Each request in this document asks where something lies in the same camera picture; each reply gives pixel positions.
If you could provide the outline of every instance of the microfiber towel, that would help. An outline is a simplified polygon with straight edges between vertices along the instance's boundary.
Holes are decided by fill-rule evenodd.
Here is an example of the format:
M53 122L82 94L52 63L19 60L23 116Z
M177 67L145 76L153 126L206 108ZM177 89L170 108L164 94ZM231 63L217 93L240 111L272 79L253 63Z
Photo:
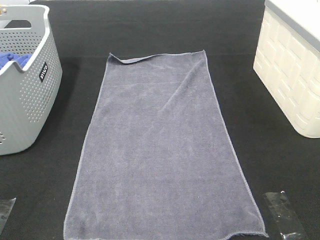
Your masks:
M19 56L18 54L12 52L0 53L0 69L2 69L9 61L16 61L21 66L21 68L23 68L27 64L31 56L32 54Z
M267 237L204 51L107 59L64 240Z

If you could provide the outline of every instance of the white storage basket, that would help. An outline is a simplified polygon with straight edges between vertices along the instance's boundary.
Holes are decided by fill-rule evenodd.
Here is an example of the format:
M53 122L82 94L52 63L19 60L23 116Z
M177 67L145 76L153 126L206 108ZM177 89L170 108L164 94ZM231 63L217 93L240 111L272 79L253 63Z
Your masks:
M266 0L253 69L294 129L320 138L320 2Z
M0 20L27 20L28 28L0 29L0 52L32 54L21 68L10 61L0 70L0 155L31 146L54 104L62 68L49 8L42 5L0 7Z

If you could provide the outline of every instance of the gray laundry basket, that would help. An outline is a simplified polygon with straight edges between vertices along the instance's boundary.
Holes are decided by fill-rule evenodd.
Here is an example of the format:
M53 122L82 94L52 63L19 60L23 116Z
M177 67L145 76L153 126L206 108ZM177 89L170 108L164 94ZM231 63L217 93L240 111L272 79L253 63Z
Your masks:
M28 28L0 29L0 52L32 54L21 68L10 61L0 70L0 155L30 147L54 104L62 68L43 5L0 7L0 20L27 20Z

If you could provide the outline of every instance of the black table surface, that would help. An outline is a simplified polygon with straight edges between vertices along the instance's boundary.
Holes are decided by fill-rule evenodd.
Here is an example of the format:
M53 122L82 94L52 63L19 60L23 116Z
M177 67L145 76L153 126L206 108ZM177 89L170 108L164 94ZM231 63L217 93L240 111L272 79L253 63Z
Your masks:
M284 190L310 240L320 239L320 139L295 132L253 70L263 0L33 4L50 7L63 76L35 143L21 153L0 156L0 199L16 198L0 240L63 239L109 52L125 59L203 49L227 130L270 238L281 236L262 195Z

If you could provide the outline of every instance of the plastic packaging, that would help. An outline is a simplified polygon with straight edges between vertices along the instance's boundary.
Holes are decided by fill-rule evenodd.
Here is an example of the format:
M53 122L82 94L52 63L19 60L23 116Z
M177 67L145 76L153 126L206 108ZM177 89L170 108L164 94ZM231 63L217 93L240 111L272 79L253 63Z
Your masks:
M283 240L309 240L284 191L263 195Z
M16 202L16 199L1 200L0 199L0 235L5 227L9 214Z

